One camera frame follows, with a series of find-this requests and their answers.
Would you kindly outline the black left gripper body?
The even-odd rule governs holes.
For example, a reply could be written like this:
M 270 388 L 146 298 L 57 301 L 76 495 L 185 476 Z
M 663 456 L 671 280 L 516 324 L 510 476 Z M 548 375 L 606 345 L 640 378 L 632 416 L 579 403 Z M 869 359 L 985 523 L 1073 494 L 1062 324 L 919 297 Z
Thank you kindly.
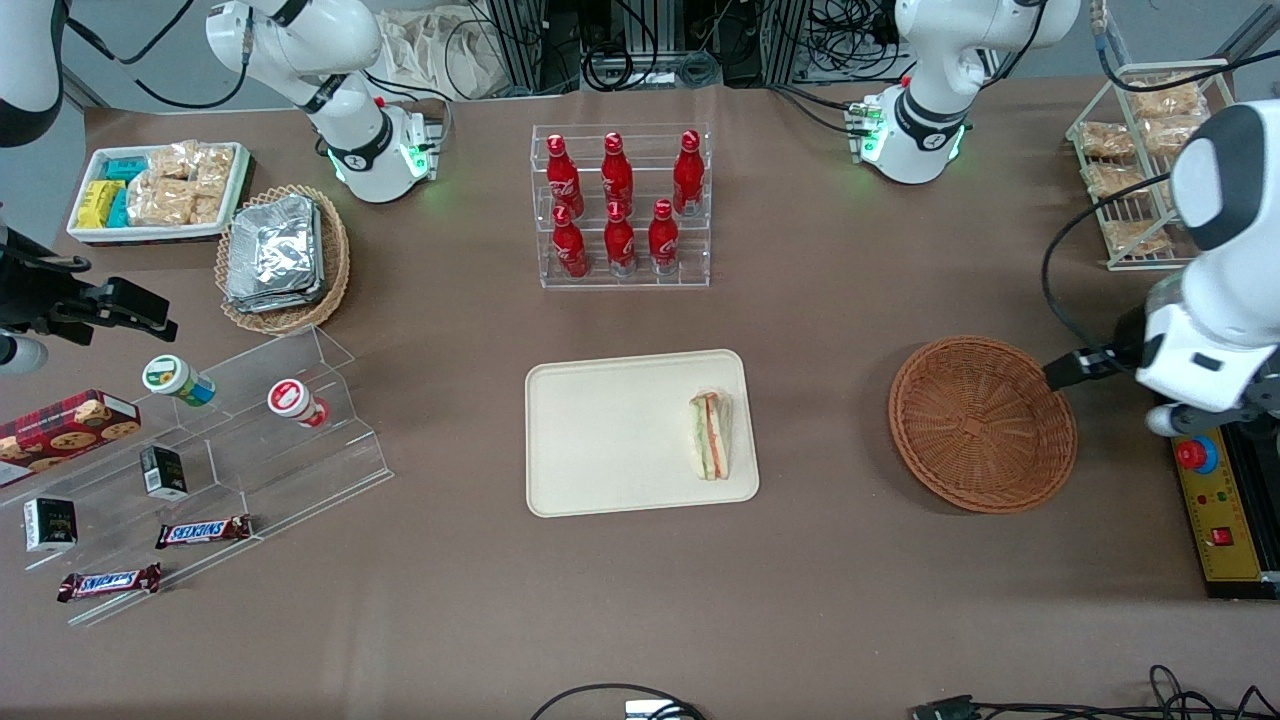
M 1164 348 L 1167 328 L 1161 316 L 1155 316 L 1146 305 L 1125 311 L 1114 327 L 1108 342 L 1108 369 L 1116 373 L 1137 374 L 1151 368 Z

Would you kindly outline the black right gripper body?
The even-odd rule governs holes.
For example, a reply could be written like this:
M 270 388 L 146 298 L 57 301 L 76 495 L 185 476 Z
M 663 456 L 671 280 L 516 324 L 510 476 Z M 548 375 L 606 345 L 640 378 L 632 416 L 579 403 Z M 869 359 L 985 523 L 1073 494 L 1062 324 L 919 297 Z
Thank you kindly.
M 59 304 L 77 304 L 90 286 L 77 275 L 92 268 L 81 256 L 64 258 L 1 224 L 1 328 L 55 336 L 79 346 L 93 338 L 90 324 L 56 319 Z

